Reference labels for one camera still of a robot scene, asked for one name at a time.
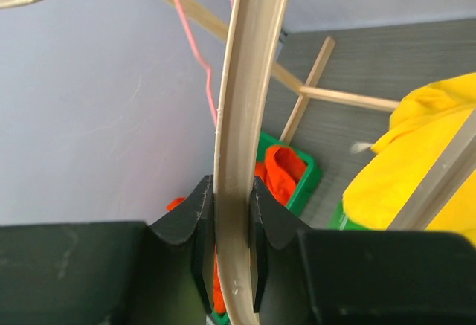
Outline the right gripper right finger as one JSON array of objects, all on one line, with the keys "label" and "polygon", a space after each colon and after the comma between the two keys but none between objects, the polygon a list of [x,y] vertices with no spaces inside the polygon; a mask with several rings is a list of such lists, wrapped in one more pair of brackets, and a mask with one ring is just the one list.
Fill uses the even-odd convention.
[{"label": "right gripper right finger", "polygon": [[461,235],[314,229],[256,178],[249,245],[262,324],[475,322],[475,247]]}]

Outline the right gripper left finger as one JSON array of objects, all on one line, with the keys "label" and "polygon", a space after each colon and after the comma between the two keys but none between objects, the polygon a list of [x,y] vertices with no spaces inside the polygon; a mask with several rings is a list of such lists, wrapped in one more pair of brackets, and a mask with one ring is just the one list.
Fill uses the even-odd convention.
[{"label": "right gripper left finger", "polygon": [[1,228],[3,324],[204,324],[212,310],[213,179],[151,225]]}]

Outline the orange shorts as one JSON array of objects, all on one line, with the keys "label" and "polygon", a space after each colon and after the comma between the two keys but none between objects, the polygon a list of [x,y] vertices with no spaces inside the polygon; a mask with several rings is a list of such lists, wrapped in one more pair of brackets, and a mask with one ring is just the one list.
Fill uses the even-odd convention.
[{"label": "orange shorts", "polygon": [[[279,144],[266,149],[264,161],[257,161],[254,175],[261,178],[273,197],[286,206],[295,192],[298,182],[303,178],[307,164],[290,147]],[[180,205],[186,197],[178,197],[166,206],[167,211]],[[226,313],[222,295],[216,252],[213,273],[213,307],[218,314]]]}]

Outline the yellow shorts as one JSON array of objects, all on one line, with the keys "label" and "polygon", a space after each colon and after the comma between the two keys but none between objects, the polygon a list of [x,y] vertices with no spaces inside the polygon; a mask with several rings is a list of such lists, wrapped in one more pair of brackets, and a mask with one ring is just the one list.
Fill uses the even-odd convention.
[{"label": "yellow shorts", "polygon": [[384,230],[475,108],[475,74],[413,90],[393,111],[374,158],[350,182],[343,212],[363,228]]}]

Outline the white wooden hanger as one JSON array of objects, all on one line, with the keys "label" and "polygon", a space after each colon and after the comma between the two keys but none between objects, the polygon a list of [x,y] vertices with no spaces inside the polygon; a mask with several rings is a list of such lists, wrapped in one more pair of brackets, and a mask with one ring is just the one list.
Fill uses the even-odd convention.
[{"label": "white wooden hanger", "polygon": [[[253,189],[287,2],[234,0],[215,129],[202,79],[177,77],[188,58],[167,1],[1,0],[1,228],[151,225],[211,176],[215,257],[215,216]],[[380,231],[457,234],[428,225],[474,170],[474,141],[475,109]]]}]

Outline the pink wire hanger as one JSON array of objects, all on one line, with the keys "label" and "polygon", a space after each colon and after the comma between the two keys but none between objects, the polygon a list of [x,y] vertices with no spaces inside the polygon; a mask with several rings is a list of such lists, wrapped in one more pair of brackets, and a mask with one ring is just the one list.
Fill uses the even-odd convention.
[{"label": "pink wire hanger", "polygon": [[214,69],[212,68],[211,64],[204,58],[202,55],[201,49],[199,47],[198,42],[196,41],[196,36],[193,32],[192,27],[190,26],[190,22],[188,19],[188,15],[183,4],[182,0],[173,0],[173,4],[176,7],[177,14],[180,18],[181,25],[184,29],[184,33],[187,37],[187,41],[189,43],[190,49],[197,61],[197,63],[203,68],[205,73],[205,96],[207,98],[208,107],[210,110],[210,115],[213,121],[214,128],[216,129],[218,126],[218,118],[219,118],[219,110],[218,110],[218,102],[217,100],[220,99],[221,93],[218,92],[218,89],[215,88],[213,85],[213,76],[214,76]]}]

